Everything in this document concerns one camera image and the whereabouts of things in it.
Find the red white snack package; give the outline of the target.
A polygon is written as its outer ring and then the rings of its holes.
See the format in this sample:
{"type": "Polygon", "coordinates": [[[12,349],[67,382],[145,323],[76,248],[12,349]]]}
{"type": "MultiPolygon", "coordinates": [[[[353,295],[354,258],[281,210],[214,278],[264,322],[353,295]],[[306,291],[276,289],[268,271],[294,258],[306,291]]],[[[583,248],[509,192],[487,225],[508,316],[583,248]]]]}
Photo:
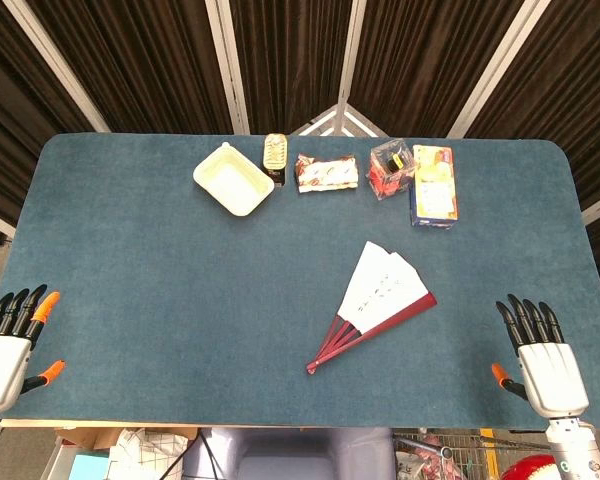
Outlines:
{"type": "Polygon", "coordinates": [[[300,194],[358,187],[359,173],[356,158],[353,155],[321,160],[299,154],[294,170],[300,194]]]}

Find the white checked cloth bag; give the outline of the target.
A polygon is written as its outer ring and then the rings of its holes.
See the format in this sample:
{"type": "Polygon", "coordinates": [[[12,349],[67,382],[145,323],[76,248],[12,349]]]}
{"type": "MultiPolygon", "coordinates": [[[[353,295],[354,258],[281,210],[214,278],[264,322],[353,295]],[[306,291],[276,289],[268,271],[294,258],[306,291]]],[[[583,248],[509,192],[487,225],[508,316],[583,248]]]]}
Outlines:
{"type": "Polygon", "coordinates": [[[104,480],[182,480],[188,446],[181,435],[123,429],[109,450],[104,480]]]}

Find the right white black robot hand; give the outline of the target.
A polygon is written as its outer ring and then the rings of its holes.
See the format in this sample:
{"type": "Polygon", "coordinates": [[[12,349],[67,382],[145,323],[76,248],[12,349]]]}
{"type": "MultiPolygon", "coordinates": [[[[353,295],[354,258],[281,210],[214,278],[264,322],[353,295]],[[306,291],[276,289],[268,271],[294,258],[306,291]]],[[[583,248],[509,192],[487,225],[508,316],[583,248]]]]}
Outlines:
{"type": "Polygon", "coordinates": [[[572,348],[565,342],[554,311],[515,295],[496,309],[502,317],[521,370],[523,381],[515,382],[498,363],[491,371],[499,387],[527,401],[546,419],[581,415],[589,399],[572,348]]]}

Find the blue table mat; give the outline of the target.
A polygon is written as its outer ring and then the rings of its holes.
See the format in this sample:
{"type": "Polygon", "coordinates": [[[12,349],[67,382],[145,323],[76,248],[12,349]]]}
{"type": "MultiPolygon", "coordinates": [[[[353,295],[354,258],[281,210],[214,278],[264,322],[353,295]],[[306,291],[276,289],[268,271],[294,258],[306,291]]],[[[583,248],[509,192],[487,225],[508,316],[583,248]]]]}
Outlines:
{"type": "Polygon", "coordinates": [[[251,214],[195,184],[219,136],[64,134],[46,143],[0,295],[61,297],[31,358],[63,359],[11,422],[497,427],[544,425],[490,366],[519,371],[496,303],[547,303],[600,428],[600,280],[568,160],[546,140],[454,140],[459,220],[418,228],[367,183],[251,214]],[[367,242],[406,258],[436,305],[306,371],[367,242]]]}

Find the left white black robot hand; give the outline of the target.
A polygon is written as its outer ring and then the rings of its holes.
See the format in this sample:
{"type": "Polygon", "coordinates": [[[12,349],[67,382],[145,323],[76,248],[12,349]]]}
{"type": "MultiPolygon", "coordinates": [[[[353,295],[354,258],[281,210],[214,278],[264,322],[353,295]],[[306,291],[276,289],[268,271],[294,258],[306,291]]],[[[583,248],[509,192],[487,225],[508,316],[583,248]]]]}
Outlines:
{"type": "Polygon", "coordinates": [[[60,299],[59,292],[46,290],[42,284],[0,298],[0,414],[21,395],[50,385],[65,368],[66,362],[57,360],[37,375],[26,375],[32,352],[60,299]]]}

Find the white triangular frame foot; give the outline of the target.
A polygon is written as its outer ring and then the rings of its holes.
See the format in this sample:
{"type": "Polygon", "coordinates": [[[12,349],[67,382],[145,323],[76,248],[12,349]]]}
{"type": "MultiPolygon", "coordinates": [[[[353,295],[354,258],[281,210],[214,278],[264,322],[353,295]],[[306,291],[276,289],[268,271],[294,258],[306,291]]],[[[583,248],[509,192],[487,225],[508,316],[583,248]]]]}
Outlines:
{"type": "Polygon", "coordinates": [[[334,105],[292,132],[296,136],[387,137],[368,117],[346,104],[340,112],[334,105]]]}

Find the blue yellow tissue box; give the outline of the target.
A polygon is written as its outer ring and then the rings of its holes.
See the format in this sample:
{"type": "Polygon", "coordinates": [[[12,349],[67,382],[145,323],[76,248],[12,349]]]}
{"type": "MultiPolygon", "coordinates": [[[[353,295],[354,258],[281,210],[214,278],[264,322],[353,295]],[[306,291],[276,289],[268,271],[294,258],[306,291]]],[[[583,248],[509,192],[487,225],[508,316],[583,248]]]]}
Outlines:
{"type": "Polygon", "coordinates": [[[416,144],[413,154],[411,223],[450,229],[458,221],[453,151],[450,147],[416,144]]]}

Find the cream plastic food tray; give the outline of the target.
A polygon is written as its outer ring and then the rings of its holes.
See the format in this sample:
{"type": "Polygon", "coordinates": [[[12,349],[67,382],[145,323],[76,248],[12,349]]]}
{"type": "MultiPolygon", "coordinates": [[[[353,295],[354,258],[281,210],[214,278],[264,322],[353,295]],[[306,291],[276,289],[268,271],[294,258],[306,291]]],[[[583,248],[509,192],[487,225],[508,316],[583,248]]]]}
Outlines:
{"type": "Polygon", "coordinates": [[[192,178],[237,217],[251,214],[274,190],[273,180],[228,142],[197,165],[192,178]]]}

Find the blue grey robot torso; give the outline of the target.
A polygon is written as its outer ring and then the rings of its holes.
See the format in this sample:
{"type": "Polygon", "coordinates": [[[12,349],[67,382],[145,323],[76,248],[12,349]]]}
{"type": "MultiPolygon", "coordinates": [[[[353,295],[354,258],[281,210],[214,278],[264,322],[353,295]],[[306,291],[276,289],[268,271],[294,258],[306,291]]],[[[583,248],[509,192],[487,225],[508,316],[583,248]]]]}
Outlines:
{"type": "Polygon", "coordinates": [[[182,480],[396,480],[388,428],[209,428],[182,480]]]}

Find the clear plastic box red contents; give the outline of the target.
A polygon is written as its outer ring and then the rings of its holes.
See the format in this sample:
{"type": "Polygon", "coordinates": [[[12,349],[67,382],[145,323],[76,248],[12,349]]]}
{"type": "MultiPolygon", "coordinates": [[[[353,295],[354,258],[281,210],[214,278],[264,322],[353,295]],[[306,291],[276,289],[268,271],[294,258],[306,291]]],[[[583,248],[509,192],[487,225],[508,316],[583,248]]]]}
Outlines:
{"type": "Polygon", "coordinates": [[[378,200],[406,191],[413,183],[414,171],[414,157],[404,139],[371,149],[367,178],[378,200]]]}

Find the brown cardboard box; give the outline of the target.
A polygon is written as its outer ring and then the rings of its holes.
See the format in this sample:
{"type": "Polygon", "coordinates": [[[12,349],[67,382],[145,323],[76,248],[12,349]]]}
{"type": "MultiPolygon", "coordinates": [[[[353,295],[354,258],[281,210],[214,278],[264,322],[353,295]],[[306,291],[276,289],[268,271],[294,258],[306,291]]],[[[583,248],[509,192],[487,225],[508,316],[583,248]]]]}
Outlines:
{"type": "Polygon", "coordinates": [[[105,450],[114,446],[123,427],[56,428],[55,433],[77,447],[86,450],[105,450]]]}

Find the folding paper fan red ribs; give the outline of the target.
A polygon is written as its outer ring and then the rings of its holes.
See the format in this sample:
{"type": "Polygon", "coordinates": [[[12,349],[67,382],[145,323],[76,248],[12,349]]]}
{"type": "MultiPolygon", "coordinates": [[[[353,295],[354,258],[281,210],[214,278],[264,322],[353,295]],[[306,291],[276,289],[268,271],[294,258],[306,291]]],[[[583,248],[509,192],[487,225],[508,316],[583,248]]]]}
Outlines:
{"type": "Polygon", "coordinates": [[[436,305],[434,294],[404,257],[366,242],[307,373],[315,374],[319,366],[436,305]]]}

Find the dark brown pleated curtain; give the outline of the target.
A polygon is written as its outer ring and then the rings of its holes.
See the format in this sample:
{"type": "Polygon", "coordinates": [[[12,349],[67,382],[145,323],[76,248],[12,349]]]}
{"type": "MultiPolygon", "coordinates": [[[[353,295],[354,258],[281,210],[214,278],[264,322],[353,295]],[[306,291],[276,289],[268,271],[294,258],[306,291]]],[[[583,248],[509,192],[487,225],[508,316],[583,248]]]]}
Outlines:
{"type": "MultiPolygon", "coordinates": [[[[26,0],[110,130],[231,131],[205,0],[26,0]]],[[[447,134],[524,0],[367,0],[351,104],[394,136],[447,134]]],[[[332,106],[353,0],[229,0],[250,130],[332,106]]],[[[0,218],[44,144],[91,128],[0,0],[0,218]]],[[[600,200],[600,0],[549,0],[468,129],[558,144],[600,200]]]]}

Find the white frame post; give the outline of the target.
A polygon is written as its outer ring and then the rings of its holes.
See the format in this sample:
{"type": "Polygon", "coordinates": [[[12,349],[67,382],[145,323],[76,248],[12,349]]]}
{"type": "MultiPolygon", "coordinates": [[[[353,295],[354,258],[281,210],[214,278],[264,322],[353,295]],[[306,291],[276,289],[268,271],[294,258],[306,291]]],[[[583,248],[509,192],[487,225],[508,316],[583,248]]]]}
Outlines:
{"type": "Polygon", "coordinates": [[[250,126],[229,0],[205,0],[216,58],[233,131],[249,135],[250,126]]]}
{"type": "Polygon", "coordinates": [[[524,0],[446,137],[463,138],[552,0],[524,0]]]}
{"type": "Polygon", "coordinates": [[[336,112],[344,113],[353,81],[367,0],[352,0],[336,112]]]}
{"type": "Polygon", "coordinates": [[[100,110],[91,99],[74,70],[68,64],[28,2],[26,0],[1,1],[91,127],[99,133],[110,133],[111,129],[100,110]]]}

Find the gold tin can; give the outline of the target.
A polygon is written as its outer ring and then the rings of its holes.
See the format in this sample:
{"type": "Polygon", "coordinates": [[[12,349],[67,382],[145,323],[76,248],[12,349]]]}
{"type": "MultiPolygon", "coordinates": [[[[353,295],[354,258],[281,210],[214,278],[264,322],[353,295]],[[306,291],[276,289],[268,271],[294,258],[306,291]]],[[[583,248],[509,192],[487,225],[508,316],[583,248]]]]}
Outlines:
{"type": "Polygon", "coordinates": [[[262,159],[264,173],[277,187],[285,185],[287,166],[287,139],[284,134],[272,133],[265,137],[262,159]]]}

